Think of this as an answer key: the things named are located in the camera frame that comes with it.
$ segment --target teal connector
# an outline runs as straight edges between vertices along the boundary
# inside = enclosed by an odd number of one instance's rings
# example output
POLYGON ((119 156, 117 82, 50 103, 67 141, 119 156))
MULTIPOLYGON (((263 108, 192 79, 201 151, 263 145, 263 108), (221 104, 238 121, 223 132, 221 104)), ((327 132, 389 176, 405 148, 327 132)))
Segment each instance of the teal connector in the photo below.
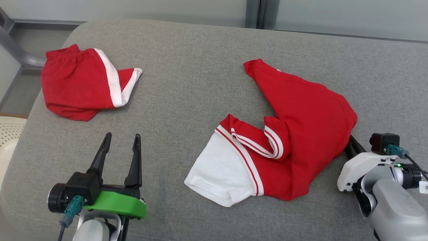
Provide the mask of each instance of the teal connector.
POLYGON ((67 209, 64 212, 64 217, 62 217, 61 221, 59 222, 61 226, 65 225, 65 227, 68 228, 73 222, 73 218, 78 213, 80 213, 84 204, 85 204, 85 201, 82 196, 79 196, 79 195, 74 196, 73 200, 70 202, 70 204, 68 205, 67 209))
POLYGON ((389 155, 394 155, 394 156, 399 156, 401 159, 407 159, 407 157, 405 156, 406 154, 409 155, 409 152, 406 151, 405 149, 396 146, 396 145, 391 145, 389 144, 384 151, 386 153, 388 153, 389 155))

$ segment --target white panel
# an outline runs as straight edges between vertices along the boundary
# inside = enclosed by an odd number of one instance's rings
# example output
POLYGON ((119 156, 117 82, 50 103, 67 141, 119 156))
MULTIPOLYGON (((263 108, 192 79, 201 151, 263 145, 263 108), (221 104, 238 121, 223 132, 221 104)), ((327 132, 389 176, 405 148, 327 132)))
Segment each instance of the white panel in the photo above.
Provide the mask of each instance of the white panel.
POLYGON ((92 21, 140 18, 245 26, 246 0, 0 0, 11 19, 92 21))
POLYGON ((21 64, 0 45, 0 101, 9 89, 20 67, 21 64))
POLYGON ((276 29, 428 41, 428 0, 281 0, 276 29))

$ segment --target red garment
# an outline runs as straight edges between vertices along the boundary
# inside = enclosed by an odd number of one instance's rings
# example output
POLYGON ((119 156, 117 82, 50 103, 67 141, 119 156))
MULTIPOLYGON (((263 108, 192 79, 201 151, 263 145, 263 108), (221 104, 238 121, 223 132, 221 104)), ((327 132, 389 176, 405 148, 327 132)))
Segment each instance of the red garment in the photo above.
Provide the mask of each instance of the red garment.
POLYGON ((116 70, 103 51, 80 51, 75 44, 46 52, 42 90, 46 107, 76 121, 89 121, 101 109, 124 106, 143 72, 116 70))
POLYGON ((305 195, 314 178, 344 150, 357 115, 343 96, 321 84, 276 70, 261 59, 244 67, 277 116, 265 117, 264 130, 226 117, 185 184, 226 207, 248 196, 291 200, 305 195), (216 154, 220 151, 228 156, 216 154))

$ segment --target gray fabric surface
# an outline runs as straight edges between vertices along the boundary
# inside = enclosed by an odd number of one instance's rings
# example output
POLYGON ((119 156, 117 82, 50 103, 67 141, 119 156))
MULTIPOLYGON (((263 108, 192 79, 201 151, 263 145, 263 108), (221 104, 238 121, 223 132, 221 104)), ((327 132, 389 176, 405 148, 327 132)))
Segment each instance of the gray fabric surface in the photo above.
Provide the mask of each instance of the gray fabric surface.
MULTIPOLYGON (((365 148, 373 132, 393 132, 428 169, 428 45, 137 20, 83 24, 64 46, 74 43, 101 49, 117 69, 138 67, 143 75, 130 103, 87 123, 55 116, 39 94, 0 198, 9 222, 39 240, 59 233, 61 216, 46 205, 50 188, 85 171, 107 132, 113 134, 107 184, 123 183, 134 135, 142 137, 148 213, 130 222, 130 241, 375 240, 355 197, 337 190, 344 155, 318 175, 308 195, 290 202, 250 197, 224 208, 184 185, 228 113, 257 127, 273 115, 242 65, 255 58, 344 95, 358 114, 353 134, 365 148)), ((426 196, 410 193, 428 208, 426 196)))

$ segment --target green bracket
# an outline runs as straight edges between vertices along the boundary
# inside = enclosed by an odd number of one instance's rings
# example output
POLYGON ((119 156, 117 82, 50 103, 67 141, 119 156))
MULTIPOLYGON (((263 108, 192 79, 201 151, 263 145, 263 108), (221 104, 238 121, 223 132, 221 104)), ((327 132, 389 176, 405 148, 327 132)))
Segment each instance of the green bracket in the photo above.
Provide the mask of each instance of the green bracket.
POLYGON ((83 208, 130 217, 144 218, 146 216, 146 204, 142 200, 115 192, 101 191, 94 205, 85 205, 83 208))

